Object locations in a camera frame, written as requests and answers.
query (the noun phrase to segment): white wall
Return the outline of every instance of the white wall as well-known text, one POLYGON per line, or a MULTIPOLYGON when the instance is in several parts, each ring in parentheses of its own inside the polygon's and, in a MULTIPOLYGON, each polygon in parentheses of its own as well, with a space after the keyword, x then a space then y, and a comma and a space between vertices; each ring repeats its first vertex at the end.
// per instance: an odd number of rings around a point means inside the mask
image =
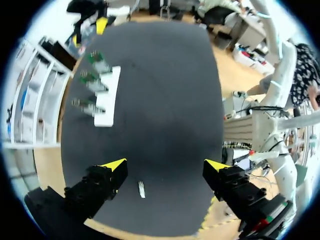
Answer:
MULTIPOLYGON (((276 28, 280 33, 281 38, 287 40, 297 30, 298 24, 295 18, 279 3, 278 0, 264 0, 271 10, 271 17, 275 20, 276 28)), ((245 7, 253 8, 250 0, 242 0, 245 7)))
POLYGON ((39 10, 30 23, 25 37, 32 43, 38 43, 43 36, 64 44, 74 31, 73 24, 80 14, 67 12, 70 0, 53 0, 39 10))

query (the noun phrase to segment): person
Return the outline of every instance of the person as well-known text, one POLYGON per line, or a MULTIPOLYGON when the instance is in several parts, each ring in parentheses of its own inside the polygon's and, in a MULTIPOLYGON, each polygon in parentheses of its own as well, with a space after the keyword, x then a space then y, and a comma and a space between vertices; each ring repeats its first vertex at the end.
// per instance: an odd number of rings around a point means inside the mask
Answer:
MULTIPOLYGON (((320 106, 320 67, 314 52, 309 45, 300 43, 295 45, 297 60, 294 71, 293 83, 284 109, 297 108, 304 101, 310 100, 312 108, 317 111, 320 106)), ((260 80, 259 85, 252 87, 247 92, 234 91, 237 97, 248 97, 266 94, 273 75, 268 75, 260 80)))
POLYGON ((199 1, 200 1, 200 4, 196 13, 200 18, 204 18, 206 12, 218 6, 231 9, 238 14, 243 14, 246 12, 246 9, 242 5, 242 0, 238 0, 239 6, 234 4, 233 0, 199 0, 199 1))

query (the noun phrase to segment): floral shirt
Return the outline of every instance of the floral shirt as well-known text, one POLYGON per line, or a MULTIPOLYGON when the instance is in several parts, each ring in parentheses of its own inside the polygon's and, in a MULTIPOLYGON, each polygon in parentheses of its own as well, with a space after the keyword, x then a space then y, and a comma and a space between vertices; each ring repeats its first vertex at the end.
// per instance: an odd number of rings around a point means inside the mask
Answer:
MULTIPOLYGON (((296 67, 290 91, 290 97, 295 108, 309 99, 308 87, 314 85, 313 81, 316 81, 318 88, 320 87, 320 68, 315 54, 304 43, 296 45, 296 51, 296 67)), ((318 95, 316 101, 320 106, 320 95, 318 95)))

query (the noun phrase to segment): black table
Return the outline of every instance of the black table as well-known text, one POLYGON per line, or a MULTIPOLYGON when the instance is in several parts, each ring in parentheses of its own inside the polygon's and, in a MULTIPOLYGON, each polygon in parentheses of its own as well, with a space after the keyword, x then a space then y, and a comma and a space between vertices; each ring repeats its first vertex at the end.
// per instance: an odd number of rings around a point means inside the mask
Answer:
POLYGON ((213 193, 202 177, 205 158, 220 161, 223 104, 208 34, 182 22, 129 22, 108 28, 86 50, 121 66, 113 127, 71 106, 93 99, 79 83, 91 70, 85 59, 70 86, 62 123, 62 166, 67 186, 91 165, 127 158, 128 177, 95 220, 149 236, 192 235, 201 227, 213 193), (144 182, 146 198, 138 191, 144 182))

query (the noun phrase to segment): white cabinet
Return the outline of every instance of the white cabinet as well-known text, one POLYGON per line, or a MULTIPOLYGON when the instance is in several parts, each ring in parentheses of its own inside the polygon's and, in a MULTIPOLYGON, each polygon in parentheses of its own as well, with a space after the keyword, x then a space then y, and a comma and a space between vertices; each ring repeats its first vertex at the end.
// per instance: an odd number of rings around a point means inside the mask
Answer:
POLYGON ((73 74, 41 46, 25 39, 16 54, 12 70, 18 69, 22 74, 3 146, 12 149, 57 147, 60 145, 57 141, 60 107, 73 74))

